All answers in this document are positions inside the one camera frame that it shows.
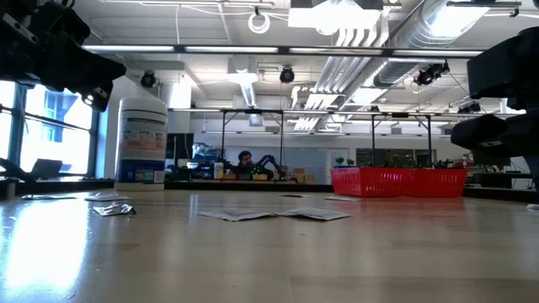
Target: security camera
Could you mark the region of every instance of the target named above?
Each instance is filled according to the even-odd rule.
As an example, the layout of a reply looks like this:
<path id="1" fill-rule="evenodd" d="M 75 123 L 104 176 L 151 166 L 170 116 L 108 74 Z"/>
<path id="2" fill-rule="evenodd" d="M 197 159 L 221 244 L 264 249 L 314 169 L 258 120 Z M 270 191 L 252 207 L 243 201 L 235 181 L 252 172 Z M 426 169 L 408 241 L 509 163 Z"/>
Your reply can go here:
<path id="1" fill-rule="evenodd" d="M 280 82 L 284 84 L 294 82 L 294 72 L 292 71 L 292 67 L 290 66 L 283 67 L 283 71 L 280 72 L 279 79 L 280 79 Z"/>
<path id="2" fill-rule="evenodd" d="M 144 76 L 141 78 L 141 85 L 144 88 L 155 88 L 159 84 L 157 78 L 155 78 L 155 71 L 145 71 Z"/>

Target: ceiling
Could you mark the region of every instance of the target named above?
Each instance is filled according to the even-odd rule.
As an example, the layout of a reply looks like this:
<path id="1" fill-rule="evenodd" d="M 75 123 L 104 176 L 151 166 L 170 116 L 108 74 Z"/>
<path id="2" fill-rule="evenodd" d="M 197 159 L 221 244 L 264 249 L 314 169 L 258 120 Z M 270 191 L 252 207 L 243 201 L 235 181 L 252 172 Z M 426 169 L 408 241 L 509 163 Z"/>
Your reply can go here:
<path id="1" fill-rule="evenodd" d="M 288 12 L 290 0 L 273 0 L 275 8 L 271 13 Z M 390 32 L 419 3 L 419 0 L 402 0 L 402 9 L 392 11 L 388 17 Z M 177 44 L 175 14 L 176 7 L 148 7 L 137 3 L 103 3 L 99 0 L 77 1 L 74 9 L 93 31 L 87 44 Z M 203 8 L 218 13 L 216 8 Z M 225 13 L 250 13 L 250 8 L 224 8 Z M 496 10 L 494 13 L 511 12 Z M 537 14 L 532 0 L 525 0 L 520 13 Z M 288 28 L 285 20 L 271 18 L 271 25 L 265 34 L 255 34 L 248 28 L 249 14 L 221 15 L 201 13 L 189 8 L 178 8 L 178 32 L 180 44 L 209 45 L 333 45 L 337 35 L 324 36 L 314 29 Z M 508 39 L 522 29 L 539 25 L 539 19 L 517 17 L 482 17 L 451 47 L 488 48 Z M 197 106 L 205 103 L 218 107 L 230 104 L 232 96 L 241 94 L 240 87 L 227 80 L 227 63 L 230 56 L 206 55 L 136 55 L 124 56 L 123 61 L 154 62 L 182 61 L 198 83 L 193 92 Z M 292 85 L 281 84 L 280 69 L 291 65 L 296 74 L 295 82 L 316 82 L 328 58 L 324 56 L 256 56 L 259 81 L 253 87 L 257 95 L 290 96 Z M 451 74 L 443 76 L 434 85 L 418 88 L 412 84 L 414 74 L 405 77 L 396 89 L 389 90 L 379 105 L 386 110 L 452 110 L 450 104 L 467 96 L 467 69 L 465 60 L 449 61 Z M 127 66 L 137 72 L 136 64 Z M 178 71 L 157 70 L 156 74 L 165 82 L 178 79 Z M 498 100 L 481 101 L 488 112 L 499 109 Z"/>

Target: window frame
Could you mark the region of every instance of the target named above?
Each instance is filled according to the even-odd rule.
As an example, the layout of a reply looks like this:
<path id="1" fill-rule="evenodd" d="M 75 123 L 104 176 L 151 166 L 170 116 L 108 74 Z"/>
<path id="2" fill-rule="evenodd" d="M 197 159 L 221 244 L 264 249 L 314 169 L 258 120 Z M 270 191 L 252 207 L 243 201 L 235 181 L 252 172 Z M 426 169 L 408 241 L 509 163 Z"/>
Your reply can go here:
<path id="1" fill-rule="evenodd" d="M 13 101 L 13 108 L 3 108 L 3 111 L 9 112 L 12 115 L 11 119 L 11 134 L 9 137 L 9 152 L 8 160 L 20 165 L 21 151 L 24 139 L 24 120 L 34 120 L 47 125 L 53 125 L 64 129 L 82 130 L 89 133 L 89 151 L 88 151 L 88 169 L 86 173 L 60 173 L 60 177 L 81 176 L 86 178 L 92 178 L 95 176 L 95 157 L 97 153 L 97 141 L 98 141 L 98 127 L 99 127 L 99 113 L 92 111 L 92 124 L 90 129 L 84 129 L 83 127 L 72 125 L 64 121 L 52 119 L 49 117 L 26 113 L 26 97 L 27 87 L 15 83 L 15 94 Z"/>

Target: wooden table surface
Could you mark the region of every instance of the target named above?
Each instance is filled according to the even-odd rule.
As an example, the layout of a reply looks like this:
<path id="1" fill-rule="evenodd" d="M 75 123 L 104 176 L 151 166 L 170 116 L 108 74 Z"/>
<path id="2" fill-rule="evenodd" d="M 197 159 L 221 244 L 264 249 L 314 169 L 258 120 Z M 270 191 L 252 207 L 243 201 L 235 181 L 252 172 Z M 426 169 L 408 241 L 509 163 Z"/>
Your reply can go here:
<path id="1" fill-rule="evenodd" d="M 125 193 L 0 202 L 0 302 L 538 302 L 539 211 L 479 199 Z M 341 210 L 350 218 L 227 222 L 201 210 Z"/>

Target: computer monitor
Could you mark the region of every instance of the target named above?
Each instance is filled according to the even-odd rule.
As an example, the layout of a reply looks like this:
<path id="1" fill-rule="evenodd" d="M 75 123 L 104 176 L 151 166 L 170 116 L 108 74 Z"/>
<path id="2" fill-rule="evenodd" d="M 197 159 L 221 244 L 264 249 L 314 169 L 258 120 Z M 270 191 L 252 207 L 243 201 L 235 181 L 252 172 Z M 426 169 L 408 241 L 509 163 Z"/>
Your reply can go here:
<path id="1" fill-rule="evenodd" d="M 495 166 L 510 166 L 510 157 L 492 157 L 481 151 L 472 151 L 473 162 L 475 165 L 495 165 Z"/>
<path id="2" fill-rule="evenodd" d="M 167 159 L 192 159 L 195 134 L 180 133 L 167 135 Z"/>

